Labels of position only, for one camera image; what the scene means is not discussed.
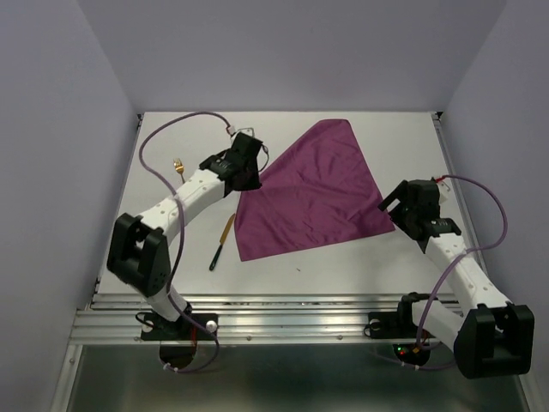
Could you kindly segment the purple cloth napkin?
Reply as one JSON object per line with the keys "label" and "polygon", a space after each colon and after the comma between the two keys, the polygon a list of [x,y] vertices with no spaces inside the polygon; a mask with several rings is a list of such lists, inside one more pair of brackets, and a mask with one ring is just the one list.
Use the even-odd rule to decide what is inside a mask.
{"label": "purple cloth napkin", "polygon": [[310,127],[241,194],[234,232],[241,261],[394,231],[382,195],[346,119]]}

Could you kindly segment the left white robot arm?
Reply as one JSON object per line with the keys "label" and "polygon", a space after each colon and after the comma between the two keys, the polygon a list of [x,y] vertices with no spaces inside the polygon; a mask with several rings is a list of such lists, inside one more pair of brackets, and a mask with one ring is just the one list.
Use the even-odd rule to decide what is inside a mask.
{"label": "left white robot arm", "polygon": [[132,287],[161,318],[161,328],[173,338],[190,331],[190,304],[172,286],[175,264],[169,247],[206,208],[234,191],[261,187],[257,156],[262,141],[238,132],[230,148],[210,155],[171,195],[133,216],[121,214],[114,223],[107,269]]}

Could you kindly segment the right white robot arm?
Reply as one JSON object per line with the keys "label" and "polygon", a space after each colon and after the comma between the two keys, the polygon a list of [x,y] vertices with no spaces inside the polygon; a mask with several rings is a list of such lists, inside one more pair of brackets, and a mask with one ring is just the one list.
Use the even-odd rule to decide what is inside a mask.
{"label": "right white robot arm", "polygon": [[428,369],[439,340],[467,379],[522,375],[531,368],[534,314],[516,305],[492,283],[474,259],[462,231],[441,216],[447,178],[403,180],[378,205],[390,220],[442,270],[428,294],[401,297],[393,312],[372,312],[364,328],[372,339],[393,339],[399,364]]}

